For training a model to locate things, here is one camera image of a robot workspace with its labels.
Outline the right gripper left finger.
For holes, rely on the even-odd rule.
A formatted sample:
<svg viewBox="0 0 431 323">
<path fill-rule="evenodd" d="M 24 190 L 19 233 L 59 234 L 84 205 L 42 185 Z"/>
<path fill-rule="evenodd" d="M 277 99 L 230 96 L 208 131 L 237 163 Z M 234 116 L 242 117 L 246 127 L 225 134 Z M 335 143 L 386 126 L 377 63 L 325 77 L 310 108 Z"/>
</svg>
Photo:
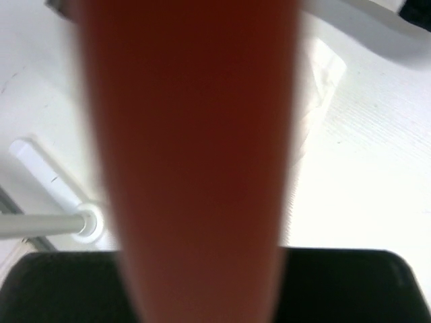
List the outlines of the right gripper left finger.
<svg viewBox="0 0 431 323">
<path fill-rule="evenodd" d="M 1 287 L 2 322 L 138 322 L 116 252 L 35 252 Z"/>
</svg>

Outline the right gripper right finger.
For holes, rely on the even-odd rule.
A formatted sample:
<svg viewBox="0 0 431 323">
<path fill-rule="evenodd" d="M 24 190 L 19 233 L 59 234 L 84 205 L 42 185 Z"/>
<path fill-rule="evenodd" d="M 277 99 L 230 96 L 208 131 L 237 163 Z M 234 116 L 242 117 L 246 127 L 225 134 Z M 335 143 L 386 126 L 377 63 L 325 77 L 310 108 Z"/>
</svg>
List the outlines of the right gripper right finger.
<svg viewBox="0 0 431 323">
<path fill-rule="evenodd" d="M 287 248 L 274 322 L 429 322 L 409 265 L 384 250 Z"/>
</svg>

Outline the pink plastic hanger front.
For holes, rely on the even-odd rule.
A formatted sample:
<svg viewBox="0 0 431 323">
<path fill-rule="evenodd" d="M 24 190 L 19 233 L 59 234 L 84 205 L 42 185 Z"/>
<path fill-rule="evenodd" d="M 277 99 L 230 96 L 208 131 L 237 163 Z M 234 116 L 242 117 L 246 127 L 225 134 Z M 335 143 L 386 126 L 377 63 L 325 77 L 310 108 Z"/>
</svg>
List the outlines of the pink plastic hanger front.
<svg viewBox="0 0 431 323">
<path fill-rule="evenodd" d="M 90 109 L 145 322 L 270 322 L 298 1 L 76 1 Z"/>
</svg>

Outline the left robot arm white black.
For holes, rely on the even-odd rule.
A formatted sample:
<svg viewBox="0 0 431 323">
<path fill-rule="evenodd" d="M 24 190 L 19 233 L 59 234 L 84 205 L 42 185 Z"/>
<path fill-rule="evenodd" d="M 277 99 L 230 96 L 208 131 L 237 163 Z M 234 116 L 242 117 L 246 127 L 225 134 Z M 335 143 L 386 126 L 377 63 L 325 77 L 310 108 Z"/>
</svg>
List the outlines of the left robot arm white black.
<svg viewBox="0 0 431 323">
<path fill-rule="evenodd" d="M 416 70 L 430 66 L 430 32 L 373 1 L 305 1 L 302 10 L 388 61 Z"/>
</svg>

